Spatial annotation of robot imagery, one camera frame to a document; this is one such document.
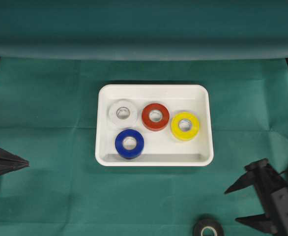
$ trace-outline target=green tablecloth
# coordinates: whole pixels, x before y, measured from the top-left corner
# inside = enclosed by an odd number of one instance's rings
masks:
[[[288,1],[0,0],[0,56],[287,58]]]
[[[110,83],[200,84],[214,160],[200,168],[104,167],[94,157],[97,96]],[[288,166],[284,59],[80,61],[2,58],[0,147],[30,167],[0,177],[0,236],[190,236],[210,214],[226,235],[263,235],[234,218],[262,213],[253,188],[224,191],[243,166]]]

